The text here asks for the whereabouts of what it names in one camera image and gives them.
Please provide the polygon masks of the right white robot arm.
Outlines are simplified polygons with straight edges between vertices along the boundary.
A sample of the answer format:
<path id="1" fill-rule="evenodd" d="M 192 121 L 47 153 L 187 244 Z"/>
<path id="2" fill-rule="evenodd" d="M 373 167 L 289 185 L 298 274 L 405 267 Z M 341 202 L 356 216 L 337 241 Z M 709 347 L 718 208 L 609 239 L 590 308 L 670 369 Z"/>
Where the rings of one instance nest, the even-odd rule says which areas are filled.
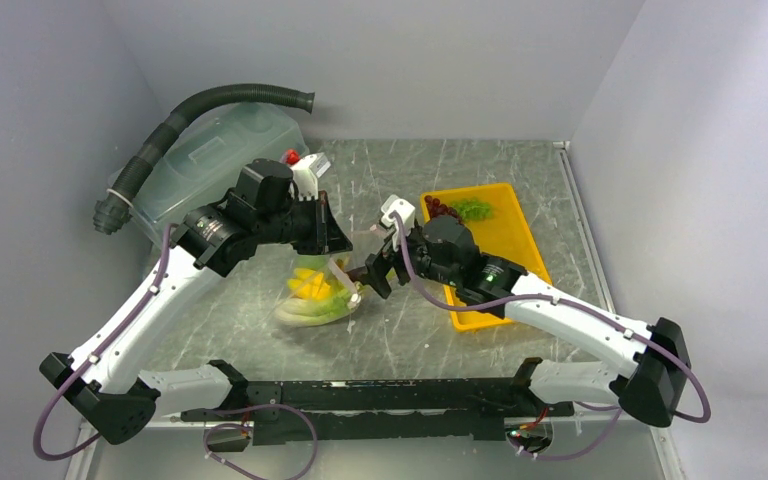
<path id="1" fill-rule="evenodd" d="M 381 298 L 391 294 L 388 276 L 394 273 L 439 308 L 528 325 L 593 356 L 580 363 L 525 359 L 510 391 L 520 413 L 579 402 L 616 405 L 659 428 L 676 418 L 692 420 L 678 404 L 685 385 L 701 385 L 676 323 L 660 319 L 649 325 L 581 301 L 515 262 L 482 252 L 471 232 L 449 216 L 408 226 L 390 212 L 380 225 L 385 243 L 367 258 L 362 282 Z"/>

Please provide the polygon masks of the clear pink zip top bag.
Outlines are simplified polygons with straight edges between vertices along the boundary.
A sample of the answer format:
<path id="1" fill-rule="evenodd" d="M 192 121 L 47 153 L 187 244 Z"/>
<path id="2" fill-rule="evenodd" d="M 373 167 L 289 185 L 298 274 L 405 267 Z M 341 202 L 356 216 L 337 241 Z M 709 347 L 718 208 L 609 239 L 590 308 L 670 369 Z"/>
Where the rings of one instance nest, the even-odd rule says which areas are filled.
<path id="1" fill-rule="evenodd" d="M 299 256 L 285 281 L 284 298 L 273 317 L 288 327 L 314 327 L 341 320 L 353 313 L 372 292 L 354 269 L 382 246 L 385 231 L 378 226 L 349 235 L 353 249 L 320 256 Z"/>

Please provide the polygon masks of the green grape bunch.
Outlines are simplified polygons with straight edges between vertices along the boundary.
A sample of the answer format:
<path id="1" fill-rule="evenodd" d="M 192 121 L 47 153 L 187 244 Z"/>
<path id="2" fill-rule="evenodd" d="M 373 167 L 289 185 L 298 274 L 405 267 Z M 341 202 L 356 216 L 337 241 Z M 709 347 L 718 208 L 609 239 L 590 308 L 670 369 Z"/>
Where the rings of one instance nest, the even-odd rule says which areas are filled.
<path id="1" fill-rule="evenodd" d="M 452 204 L 462 223 L 488 220 L 493 217 L 493 206 L 476 197 L 462 199 Z"/>

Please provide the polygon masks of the purple grape bunch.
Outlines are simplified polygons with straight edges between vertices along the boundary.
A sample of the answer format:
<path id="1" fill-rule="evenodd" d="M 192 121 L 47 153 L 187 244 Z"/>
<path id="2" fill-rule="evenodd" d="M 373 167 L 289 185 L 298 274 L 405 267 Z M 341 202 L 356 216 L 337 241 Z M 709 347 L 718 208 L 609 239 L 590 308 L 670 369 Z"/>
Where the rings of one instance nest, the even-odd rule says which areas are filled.
<path id="1" fill-rule="evenodd" d="M 455 207 L 444 203 L 440 198 L 432 195 L 425 195 L 423 201 L 430 219 L 448 216 L 455 219 L 459 224 L 463 223 L 463 218 L 458 210 Z"/>

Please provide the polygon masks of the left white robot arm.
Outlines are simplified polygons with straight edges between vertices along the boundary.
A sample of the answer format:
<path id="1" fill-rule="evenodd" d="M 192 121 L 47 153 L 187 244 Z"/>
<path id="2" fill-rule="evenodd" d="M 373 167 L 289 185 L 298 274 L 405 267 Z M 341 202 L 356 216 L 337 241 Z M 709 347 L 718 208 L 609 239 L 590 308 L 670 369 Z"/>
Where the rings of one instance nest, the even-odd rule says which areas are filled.
<path id="1" fill-rule="evenodd" d="M 287 164 L 257 159 L 234 186 L 167 229 L 160 260 L 132 296 L 89 340 L 51 353 L 42 375 L 112 445 L 128 441 L 152 419 L 196 409 L 224 420 L 247 406 L 248 382 L 229 363 L 171 372 L 145 365 L 180 314 L 262 245 L 287 244 L 305 256 L 348 252 L 318 182 L 323 154 Z"/>

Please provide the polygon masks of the purple eggplant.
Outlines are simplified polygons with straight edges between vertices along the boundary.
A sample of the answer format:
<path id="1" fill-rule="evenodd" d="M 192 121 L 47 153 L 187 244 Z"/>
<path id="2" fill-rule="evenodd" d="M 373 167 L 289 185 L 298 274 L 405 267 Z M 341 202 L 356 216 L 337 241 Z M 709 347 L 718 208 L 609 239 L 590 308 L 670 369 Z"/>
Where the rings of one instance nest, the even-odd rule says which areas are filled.
<path id="1" fill-rule="evenodd" d="M 365 276 L 367 275 L 367 268 L 365 266 L 353 268 L 351 270 L 348 270 L 346 274 L 348 275 L 349 279 L 353 282 L 362 282 Z"/>

